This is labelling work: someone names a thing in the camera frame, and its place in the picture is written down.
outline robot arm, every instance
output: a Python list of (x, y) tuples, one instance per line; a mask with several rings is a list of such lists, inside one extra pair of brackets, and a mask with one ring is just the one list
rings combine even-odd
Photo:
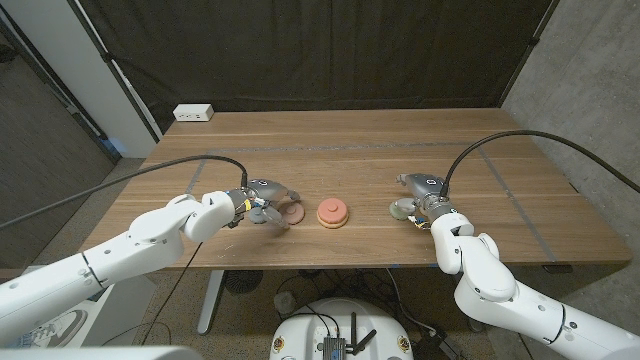
[[(439, 196), (442, 179), (424, 174), (400, 175), (414, 195), (392, 204), (421, 228), (430, 224), (439, 267), (448, 274), (464, 272), (455, 290), (467, 316), (525, 334), (570, 359), (630, 359), (640, 353), (640, 338), (606, 321), (551, 299), (515, 280), (500, 262), (498, 247), (474, 227), (447, 198)], [(415, 216), (417, 212), (428, 221)]]
[[(297, 197), (276, 182), (269, 184)], [(175, 263), (184, 253), (181, 231), (194, 242), (204, 242), (224, 226), (235, 227), (247, 211), (271, 213), (270, 205), (282, 198), (259, 195), (251, 187), (208, 193), (201, 202), (180, 195), (140, 215), (113, 239), (1, 284), (0, 346), (118, 281)]]

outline floor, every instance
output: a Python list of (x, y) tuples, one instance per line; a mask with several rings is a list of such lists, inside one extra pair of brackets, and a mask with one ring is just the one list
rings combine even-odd
[[(107, 177), (117, 176), (136, 170), (142, 159), (122, 159)], [(65, 225), (50, 245), (40, 254), (35, 264), (48, 264), (75, 253), (102, 215), (113, 203), (125, 184), (119, 184), (92, 195)], [(516, 277), (522, 282), (563, 301), (579, 298), (582, 288), (593, 283), (600, 284), (600, 291), (606, 292), (607, 278), (619, 270), (619, 267), (591, 266), (576, 267), (572, 274), (550, 275), (538, 267), (512, 268)], [(372, 270), (383, 280), (388, 275), (382, 269)], [(549, 359), (548, 350), (526, 337), (498, 328), (488, 326), (485, 331), (474, 333), (467, 326), (467, 319), (457, 309), (453, 300), (455, 280), (444, 275), (437, 268), (393, 269), (398, 281), (403, 303), (421, 321), (436, 325), (443, 329), (455, 345), (462, 351), (466, 359)], [(354, 270), (338, 270), (340, 276), (353, 274)], [(171, 329), (172, 344), (194, 348), (205, 359), (263, 359), (268, 356), (272, 336), (280, 320), (278, 318), (273, 296), (283, 280), (297, 275), (296, 270), (265, 271), (264, 278), (256, 290), (248, 294), (234, 294), (225, 290), (213, 322), (212, 331), (206, 336), (196, 333), (196, 323), (204, 298), (209, 272), (206, 270), (189, 270), (162, 310), (158, 321), (166, 323)], [(179, 276), (178, 271), (158, 271), (148, 277), (158, 285), (158, 289), (149, 305), (144, 322), (150, 321), (169, 294), (171, 287)], [(637, 289), (633, 272), (627, 269), (618, 271), (617, 276), (630, 284), (630, 293)], [(317, 285), (311, 280), (297, 278), (283, 287), (283, 291), (292, 291), (299, 306), (312, 302), (319, 296), (332, 295), (335, 288), (326, 275), (315, 278)], [(630, 306), (633, 297), (627, 296), (626, 304)], [(387, 309), (385, 304), (369, 300), (375, 305)], [(601, 305), (589, 303), (583, 310), (597, 313)], [(420, 339), (420, 332), (400, 318), (401, 324), (408, 330), (412, 340)], [(139, 344), (148, 327), (141, 327), (134, 343)], [(147, 345), (168, 344), (168, 334), (162, 326), (154, 326), (146, 341)], [(428, 355), (416, 355), (416, 359), (446, 359), (439, 350), (426, 352)]]

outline table leg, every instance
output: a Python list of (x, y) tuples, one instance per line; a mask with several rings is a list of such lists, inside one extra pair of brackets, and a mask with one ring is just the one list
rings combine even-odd
[(215, 315), (218, 300), (222, 295), (222, 286), (224, 285), (224, 270), (213, 270), (209, 276), (209, 285), (207, 293), (204, 296), (202, 311), (200, 312), (200, 320), (198, 321), (198, 334), (207, 335), (211, 331), (213, 316)]

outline wooden tabletop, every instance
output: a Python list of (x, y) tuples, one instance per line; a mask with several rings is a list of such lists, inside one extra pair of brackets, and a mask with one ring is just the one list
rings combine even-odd
[[(304, 220), (281, 230), (249, 220), (206, 242), (192, 267), (218, 269), (433, 266), (428, 231), (389, 215), (411, 194), (401, 173), (444, 176), (469, 144), (519, 129), (500, 109), (216, 113), (205, 123), (174, 123), (142, 167), (196, 154), (240, 161), (249, 178), (298, 191)], [(239, 170), (216, 161), (176, 165), (134, 178), (81, 250), (127, 230), (140, 214), (176, 195), (196, 198), (240, 184)], [(342, 199), (349, 221), (326, 229), (318, 204)], [(630, 250), (528, 137), (483, 145), (460, 164), (451, 201), (488, 233), (507, 264), (624, 263)], [(183, 267), (196, 244), (187, 239)]]

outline black cord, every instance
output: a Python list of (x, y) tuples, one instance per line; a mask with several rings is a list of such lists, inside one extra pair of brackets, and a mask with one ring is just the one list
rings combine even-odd
[(114, 340), (114, 339), (116, 339), (116, 338), (118, 338), (118, 337), (120, 337), (120, 336), (122, 336), (122, 335), (124, 335), (124, 334), (128, 333), (129, 331), (131, 331), (131, 330), (133, 330), (133, 329), (137, 329), (137, 328), (139, 328), (140, 326), (149, 325), (149, 324), (151, 324), (151, 326), (152, 326), (152, 327), (153, 327), (153, 325), (154, 325), (154, 324), (159, 324), (159, 325), (164, 326), (164, 327), (167, 329), (167, 334), (169, 335), (169, 345), (171, 345), (171, 329), (169, 328), (169, 326), (168, 326), (167, 324), (165, 324), (165, 323), (161, 322), (161, 321), (156, 321), (155, 323), (152, 323), (151, 321), (149, 321), (149, 322), (146, 322), (146, 323), (142, 323), (142, 324), (140, 324), (140, 325), (136, 325), (136, 326), (134, 326), (134, 327), (131, 327), (131, 328), (129, 328), (129, 329), (127, 329), (127, 330), (125, 330), (125, 331), (121, 332), (120, 334), (118, 334), (118, 335), (116, 335), (116, 336), (112, 337), (111, 339), (109, 339), (109, 340), (105, 341), (105, 342), (104, 342), (102, 345), (100, 345), (100, 346), (105, 346), (105, 345), (107, 345), (108, 343), (110, 343), (110, 342), (111, 342), (111, 340)]
[(640, 186), (638, 186), (638, 184), (636, 184), (633, 181), (629, 180), (629, 178), (624, 176), (621, 172), (619, 172), (618, 170), (614, 169), (613, 166), (607, 164), (604, 160), (602, 160), (601, 158), (596, 156), (594, 153), (592, 153), (591, 151), (589, 151), (589, 150), (583, 148), (582, 146), (574, 143), (573, 141), (567, 140), (567, 139), (565, 139), (563, 137), (560, 137), (560, 136), (557, 136), (557, 135), (553, 135), (553, 134), (549, 134), (549, 133), (546, 133), (546, 132), (542, 132), (542, 131), (513, 130), (513, 131), (503, 131), (503, 132), (499, 132), (497, 134), (493, 134), (491, 136), (487, 136), (486, 138), (484, 138), (484, 139), (482, 139), (480, 141), (477, 141), (476, 143), (474, 143), (471, 146), (469, 146), (465, 151), (463, 151), (460, 154), (460, 156), (458, 156), (458, 158), (453, 162), (453, 164), (451, 165), (451, 168), (449, 168), (449, 172), (447, 173), (447, 177), (445, 178), (444, 183), (442, 185), (442, 190), (440, 190), (440, 197), (443, 197), (443, 198), (447, 197), (447, 194), (449, 193), (449, 182), (451, 181), (451, 176), (453, 175), (453, 172), (456, 169), (456, 167), (458, 166), (458, 164), (460, 164), (460, 162), (462, 161), (462, 159), (464, 159), (465, 156), (469, 155), (470, 152), (472, 152), (473, 150), (475, 150), (476, 148), (478, 148), (482, 144), (486, 144), (489, 141), (492, 141), (492, 140), (495, 140), (495, 139), (499, 139), (499, 138), (502, 138), (502, 137), (514, 136), (514, 135), (538, 136), (538, 137), (543, 137), (543, 138), (546, 138), (546, 139), (555, 140), (557, 142), (560, 142), (562, 144), (570, 146), (570, 147), (574, 148), (575, 150), (581, 152), (585, 156), (587, 156), (589, 159), (595, 161), (598, 165), (600, 165), (603, 168), (605, 168), (605, 170), (607, 170), (608, 172), (613, 174), (613, 176), (617, 177), (620, 181), (622, 181), (623, 183), (627, 184), (630, 188), (632, 188), (636, 192), (640, 193)]
[(187, 263), (187, 265), (185, 265), (184, 269), (182, 269), (182, 273), (180, 274), (180, 277), (178, 277), (178, 280), (176, 281), (176, 283), (173, 284), (173, 288), (169, 292), (169, 295), (167, 295), (167, 298), (164, 299), (164, 302), (162, 303), (162, 305), (160, 305), (160, 309), (158, 310), (156, 315), (153, 317), (153, 320), (151, 320), (151, 326), (149, 327), (149, 330), (147, 331), (147, 333), (144, 335), (144, 338), (142, 339), (142, 343), (141, 343), (142, 345), (144, 345), (144, 342), (147, 341), (147, 337), (149, 337), (149, 333), (151, 333), (151, 328), (153, 327), (153, 324), (156, 323), (156, 320), (158, 319), (158, 316), (160, 316), (160, 313), (162, 312), (162, 309), (164, 309), (164, 306), (167, 305), (167, 302), (169, 302), (169, 299), (171, 298), (171, 295), (173, 295), (173, 292), (178, 287), (178, 284), (180, 283), (180, 280), (182, 280), (182, 277), (187, 272), (187, 269), (189, 268), (189, 265), (191, 265), (191, 262), (196, 257), (196, 254), (198, 253), (198, 250), (200, 250), (200, 248), (202, 247), (202, 244), (204, 244), (204, 243), (198, 244), (198, 247), (196, 248), (196, 251), (194, 251), (193, 255), (191, 255), (191, 259), (189, 259), (189, 262)]
[(247, 169), (245, 169), (245, 167), (242, 166), (242, 164), (240, 164), (239, 162), (237, 162), (237, 161), (235, 161), (235, 160), (233, 160), (231, 158), (228, 158), (228, 157), (216, 156), (216, 155), (187, 156), (187, 157), (184, 157), (184, 158), (167, 161), (167, 162), (164, 162), (164, 163), (161, 163), (161, 164), (158, 164), (158, 165), (149, 166), (149, 167), (146, 167), (144, 169), (140, 169), (138, 171), (132, 172), (131, 174), (119, 177), (119, 178), (111, 180), (111, 181), (107, 181), (106, 183), (103, 183), (103, 184), (100, 184), (98, 186), (92, 187), (91, 189), (79, 192), (79, 193), (77, 193), (77, 194), (75, 194), (73, 196), (69, 196), (66, 199), (62, 199), (62, 200), (60, 200), (58, 202), (55, 202), (55, 203), (53, 203), (51, 205), (47, 205), (47, 206), (45, 206), (43, 208), (40, 208), (40, 209), (35, 210), (35, 211), (32, 211), (32, 212), (30, 212), (28, 214), (25, 214), (25, 215), (22, 215), (22, 216), (17, 217), (17, 218), (15, 218), (13, 220), (9, 220), (9, 221), (5, 222), (4, 224), (0, 225), (0, 230), (3, 230), (3, 229), (5, 229), (5, 228), (7, 228), (9, 226), (18, 224), (20, 222), (23, 222), (23, 221), (25, 221), (27, 219), (30, 219), (30, 218), (32, 218), (32, 217), (34, 217), (36, 215), (40, 215), (40, 214), (42, 214), (44, 212), (47, 212), (49, 210), (53, 210), (53, 209), (55, 209), (57, 207), (60, 207), (60, 206), (62, 206), (64, 204), (67, 204), (67, 203), (70, 203), (70, 202), (72, 202), (74, 200), (80, 199), (80, 198), (82, 198), (84, 196), (91, 195), (94, 192), (100, 191), (100, 190), (102, 190), (102, 189), (104, 189), (106, 187), (109, 187), (111, 185), (117, 184), (117, 183), (125, 181), (125, 180), (129, 180), (132, 177), (135, 177), (135, 176), (138, 176), (138, 175), (142, 175), (142, 174), (146, 174), (148, 172), (159, 170), (159, 169), (162, 169), (162, 168), (165, 168), (165, 167), (168, 167), (168, 166), (173, 166), (173, 165), (181, 164), (181, 163), (188, 162), (188, 161), (195, 161), (195, 160), (220, 160), (220, 161), (225, 161), (225, 162), (228, 162), (228, 163), (231, 163), (231, 164), (237, 166), (238, 168), (240, 168), (240, 170), (242, 170), (242, 179), (240, 181), (240, 186), (243, 187), (243, 188), (247, 187), (247, 176), (248, 176), (247, 175)]
[(318, 317), (320, 317), (320, 320), (322, 320), (322, 317), (321, 317), (321, 316), (326, 316), (326, 317), (328, 317), (329, 319), (333, 320), (333, 323), (334, 323), (334, 324), (336, 324), (336, 337), (337, 337), (338, 339), (340, 339), (340, 326), (338, 325), (338, 322), (336, 321), (336, 319), (332, 318), (332, 317), (331, 317), (331, 316), (329, 316), (329, 315), (319, 314), (317, 311), (313, 310), (313, 309), (311, 308), (311, 306), (309, 306), (309, 305), (306, 305), (306, 307), (307, 307), (309, 310), (311, 310), (311, 312), (312, 312), (312, 313), (314, 313), (314, 314), (318, 315)]
[(285, 279), (285, 280), (280, 284), (280, 286), (278, 286), (278, 290), (276, 290), (276, 294), (279, 294), (279, 293), (280, 293), (280, 290), (282, 289), (282, 287), (284, 286), (284, 284), (288, 283), (289, 281), (291, 281), (291, 280), (293, 280), (293, 279), (295, 279), (295, 278), (299, 278), (299, 277), (302, 277), (302, 275), (293, 275), (293, 276), (291, 276), (291, 277), (289, 277), (289, 278), (286, 278), (286, 279)]
[(316, 312), (310, 312), (310, 313), (295, 313), (295, 314), (292, 314), (292, 315), (290, 315), (290, 316), (287, 316), (286, 318), (284, 318), (284, 319), (282, 319), (282, 320), (284, 321), (284, 320), (290, 319), (290, 318), (292, 318), (292, 317), (302, 316), (302, 315), (317, 316), (320, 320), (322, 320), (322, 322), (324, 323), (324, 326), (327, 328), (327, 334), (328, 334), (327, 336), (329, 336), (329, 337), (331, 337), (331, 332), (330, 332), (330, 330), (329, 330), (329, 326), (327, 325), (327, 323), (322, 319), (322, 316), (324, 316), (324, 317), (327, 317), (327, 318), (331, 319), (331, 320), (333, 321), (333, 323), (334, 323), (334, 324), (336, 324), (336, 335), (338, 336), (338, 338), (340, 338), (340, 326), (338, 326), (338, 322), (336, 321), (336, 319), (334, 319), (333, 317), (331, 317), (331, 316), (329, 316), (329, 315), (327, 315), (327, 314), (320, 314), (320, 313), (316, 313)]

